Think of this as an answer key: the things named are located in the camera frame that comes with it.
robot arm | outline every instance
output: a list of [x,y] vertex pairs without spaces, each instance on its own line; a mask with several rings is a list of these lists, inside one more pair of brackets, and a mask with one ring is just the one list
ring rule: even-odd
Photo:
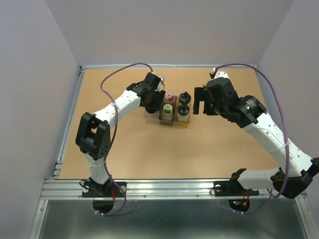
[[[236,123],[255,137],[280,165],[271,170],[240,169],[215,190],[216,195],[236,195],[247,189],[275,189],[283,184],[286,151],[283,132],[273,122],[266,108],[253,96],[239,98],[225,72],[218,72],[205,87],[195,88],[194,114],[204,101],[204,114],[220,115]],[[312,159],[289,140],[290,169],[283,195],[294,198],[312,182],[319,172],[319,158]]]
[[90,181],[96,191],[105,191],[104,185],[109,179],[104,159],[111,148],[110,131],[116,123],[115,107],[118,108],[118,121],[138,107],[144,107],[150,114],[159,111],[165,96],[165,91],[161,90],[163,81],[163,77],[148,73],[143,81],[128,86],[115,104],[93,114],[86,112],[81,117],[75,142],[88,160]]

wooden board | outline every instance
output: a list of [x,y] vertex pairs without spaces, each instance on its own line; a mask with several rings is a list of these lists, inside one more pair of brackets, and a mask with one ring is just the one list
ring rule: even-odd
[[[100,82],[113,71],[85,72],[60,179],[90,176],[75,136],[83,113],[94,113],[111,102],[100,91]],[[253,70],[226,68],[225,71],[239,96],[253,95],[264,103]],[[146,73],[146,69],[127,69],[108,79],[104,89],[117,98],[128,85],[143,80]],[[165,90],[175,95],[188,91],[193,97],[194,87],[210,80],[208,69],[156,69],[156,73],[165,77]],[[239,168],[262,170],[278,166],[258,141],[220,116],[191,115],[188,128],[178,128],[146,123],[143,113],[144,108],[139,108],[119,122],[107,159],[114,178],[229,178]]]

black cap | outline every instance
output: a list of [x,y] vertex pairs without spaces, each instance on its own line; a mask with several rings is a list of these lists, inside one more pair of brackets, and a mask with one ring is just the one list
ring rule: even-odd
[[181,116],[186,116],[189,114],[189,107],[187,104],[181,104],[177,110]]
[[181,102],[182,104],[188,104],[190,102],[190,99],[191,96],[187,91],[179,95],[179,102]]

black bracket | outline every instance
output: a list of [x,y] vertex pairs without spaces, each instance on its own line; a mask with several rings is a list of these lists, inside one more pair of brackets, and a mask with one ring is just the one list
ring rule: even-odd
[[[302,171],[300,177],[289,177],[285,190],[283,191],[283,196],[286,198],[293,199],[302,193],[313,181],[313,177],[319,172],[319,158],[314,158],[311,160],[312,166],[307,171]],[[285,174],[282,170],[279,170],[270,179],[273,181],[273,186],[277,191],[280,191]]]
[[94,160],[108,155],[111,147],[110,125],[88,112],[81,117],[75,143],[81,152],[88,153]]
[[[231,196],[245,196],[247,195],[247,189],[244,189],[240,184],[234,184],[231,180],[216,181],[214,182],[214,195],[216,197],[231,197]],[[258,196],[259,191],[249,189],[250,196]]]
[[[104,184],[96,183],[92,178],[89,180],[82,180],[83,190],[82,198],[111,198],[111,189],[114,189],[116,198],[123,198],[123,193],[116,187],[110,180],[107,180]],[[127,182],[117,182],[119,186],[127,187]]]
[[204,111],[203,113],[208,116],[217,116],[212,109],[212,101],[208,91],[204,87],[195,87],[194,89],[194,105],[193,114],[199,114],[199,102],[204,101]]
[[[247,194],[247,189],[244,189],[240,183],[237,181],[239,175],[244,172],[246,168],[239,169],[236,173],[231,175],[229,180],[221,180],[214,182],[214,194],[216,197],[231,197],[231,196],[245,196]],[[252,189],[248,190],[250,196],[258,196],[259,191],[254,191]]]
[[149,72],[143,81],[129,85],[127,90],[133,91],[141,97],[140,106],[152,114],[156,111],[160,111],[161,104],[165,97],[164,90],[157,91],[160,82],[161,78],[159,76]]
[[[92,178],[89,180],[81,180],[82,198],[112,198],[112,189],[114,189],[114,196],[116,198],[123,198],[123,193],[116,187],[110,180],[104,184],[96,183]],[[127,188],[127,182],[117,182],[119,186],[125,186]],[[114,207],[114,200],[93,200],[92,207],[96,212],[100,214],[109,213]]]

gray wall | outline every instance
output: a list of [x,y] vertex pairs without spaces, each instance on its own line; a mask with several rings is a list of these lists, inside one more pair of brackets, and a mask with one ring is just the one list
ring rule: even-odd
[[2,1],[0,32],[0,238],[25,239],[79,72],[43,0]]
[[[289,137],[312,157],[319,157],[318,10],[318,0],[295,0],[259,63],[276,87]],[[269,111],[278,122],[272,94],[262,79],[260,83]],[[319,175],[308,194],[319,225]]]
[[80,65],[258,63],[293,0],[46,0]]

